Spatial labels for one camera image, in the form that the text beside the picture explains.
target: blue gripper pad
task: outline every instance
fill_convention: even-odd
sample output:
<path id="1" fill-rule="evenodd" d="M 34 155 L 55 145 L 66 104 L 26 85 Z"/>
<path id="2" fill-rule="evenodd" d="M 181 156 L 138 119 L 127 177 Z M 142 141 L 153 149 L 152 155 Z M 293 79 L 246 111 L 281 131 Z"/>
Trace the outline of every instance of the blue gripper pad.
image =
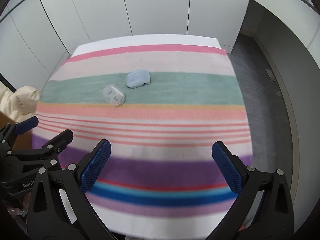
<path id="1" fill-rule="evenodd" d="M 80 190 L 82 194 L 93 188 L 98 176 L 107 160 L 111 155 L 111 144 L 109 141 L 105 141 L 101 148 L 97 151 L 90 163 L 81 173 L 81 185 Z"/>
<path id="2" fill-rule="evenodd" d="M 32 128 L 35 128 L 38 126 L 39 120 L 36 116 L 33 116 L 19 124 L 16 125 L 16 128 L 14 130 L 14 133 L 16 135 L 22 135 L 27 131 L 30 131 Z"/>
<path id="3" fill-rule="evenodd" d="M 218 165 L 230 190 L 240 195 L 243 190 L 242 176 L 218 143 L 212 145 L 212 158 Z"/>

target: black cable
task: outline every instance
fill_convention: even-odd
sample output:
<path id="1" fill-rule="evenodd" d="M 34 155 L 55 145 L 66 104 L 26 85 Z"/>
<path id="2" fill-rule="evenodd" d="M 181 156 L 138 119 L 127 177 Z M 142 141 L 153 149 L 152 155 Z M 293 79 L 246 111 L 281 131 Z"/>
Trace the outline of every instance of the black cable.
<path id="1" fill-rule="evenodd" d="M 14 6 L 1 20 L 0 23 L 15 9 L 17 8 L 20 4 L 22 4 L 25 0 L 20 1 L 16 6 Z"/>

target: white wall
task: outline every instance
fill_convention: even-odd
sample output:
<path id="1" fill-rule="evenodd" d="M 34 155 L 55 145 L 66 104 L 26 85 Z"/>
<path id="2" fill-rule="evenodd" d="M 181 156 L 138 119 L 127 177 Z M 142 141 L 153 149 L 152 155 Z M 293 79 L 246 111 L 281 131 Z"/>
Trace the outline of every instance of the white wall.
<path id="1" fill-rule="evenodd" d="M 73 0 L 41 0 L 52 25 L 70 52 L 90 39 L 81 22 Z"/>
<path id="2" fill-rule="evenodd" d="M 12 9 L 21 0 L 10 0 Z M 66 52 L 52 28 L 40 0 L 26 0 L 11 13 L 23 40 L 44 68 L 51 73 Z"/>
<path id="3" fill-rule="evenodd" d="M 276 15 L 308 47 L 320 23 L 320 15 L 301 0 L 255 0 Z"/>
<path id="4" fill-rule="evenodd" d="M 247 8 L 247 12 L 245 13 L 241 29 L 248 31 L 251 36 L 256 33 L 257 28 L 260 24 L 262 16 L 266 9 L 255 2 L 254 0 L 250 0 Z"/>
<path id="5" fill-rule="evenodd" d="M 249 0 L 190 0 L 188 34 L 217 38 L 230 53 Z"/>
<path id="6" fill-rule="evenodd" d="M 187 34 L 189 0 L 125 0 L 133 35 Z"/>
<path id="7" fill-rule="evenodd" d="M 50 73 L 29 49 L 10 15 L 0 24 L 0 73 L 15 88 L 42 89 Z"/>
<path id="8" fill-rule="evenodd" d="M 269 11 L 264 13 L 256 37 L 279 70 L 296 119 L 300 171 L 293 209 L 297 230 L 320 197 L 320 69 L 297 36 Z"/>
<path id="9" fill-rule="evenodd" d="M 275 63 L 290 97 L 299 144 L 295 230 L 320 197 L 320 15 L 302 0 L 255 0 L 265 11 L 255 37 Z"/>
<path id="10" fill-rule="evenodd" d="M 124 0 L 73 0 L 90 41 L 131 35 Z"/>

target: gray floor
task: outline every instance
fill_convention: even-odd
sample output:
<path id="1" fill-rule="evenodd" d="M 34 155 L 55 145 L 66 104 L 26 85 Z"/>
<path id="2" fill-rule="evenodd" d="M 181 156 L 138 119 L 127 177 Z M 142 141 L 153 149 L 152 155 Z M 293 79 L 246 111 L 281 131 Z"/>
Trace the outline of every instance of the gray floor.
<path id="1" fill-rule="evenodd" d="M 282 169 L 291 186 L 292 137 L 287 109 L 268 61 L 253 38 L 239 34 L 229 55 L 243 94 L 252 137 L 253 165 L 260 171 Z"/>

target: green stripe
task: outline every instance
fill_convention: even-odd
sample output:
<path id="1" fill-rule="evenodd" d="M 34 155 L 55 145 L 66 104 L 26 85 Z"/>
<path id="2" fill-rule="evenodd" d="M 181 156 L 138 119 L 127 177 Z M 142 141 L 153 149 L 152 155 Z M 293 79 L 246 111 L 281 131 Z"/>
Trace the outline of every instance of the green stripe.
<path id="1" fill-rule="evenodd" d="M 128 104 L 243 105 L 236 77 L 199 73 L 150 73 L 151 84 L 129 89 L 126 73 L 49 81 L 42 93 L 44 103 L 105 103 L 102 90 L 115 84 Z"/>

